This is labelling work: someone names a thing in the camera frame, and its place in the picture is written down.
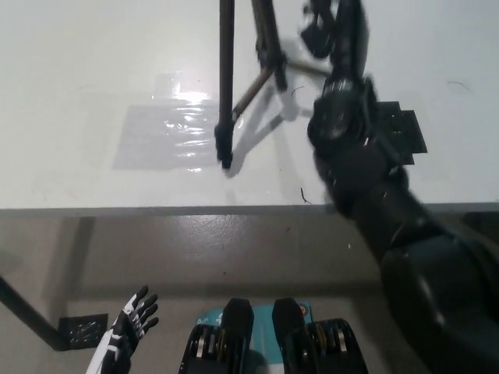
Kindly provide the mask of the white and black right hand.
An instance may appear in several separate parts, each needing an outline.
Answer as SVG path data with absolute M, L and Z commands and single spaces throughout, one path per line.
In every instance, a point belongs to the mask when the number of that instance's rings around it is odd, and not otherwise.
M 312 16 L 300 36 L 314 58 L 329 58 L 334 73 L 363 77 L 369 31 L 361 1 L 309 1 L 304 13 Z

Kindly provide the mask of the white and black left hand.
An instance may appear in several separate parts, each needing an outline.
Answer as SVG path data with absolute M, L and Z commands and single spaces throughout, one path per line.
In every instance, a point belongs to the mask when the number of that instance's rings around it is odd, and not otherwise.
M 148 292 L 145 285 L 128 300 L 101 338 L 86 374 L 129 373 L 139 342 L 159 322 L 155 316 L 158 296 L 147 295 Z

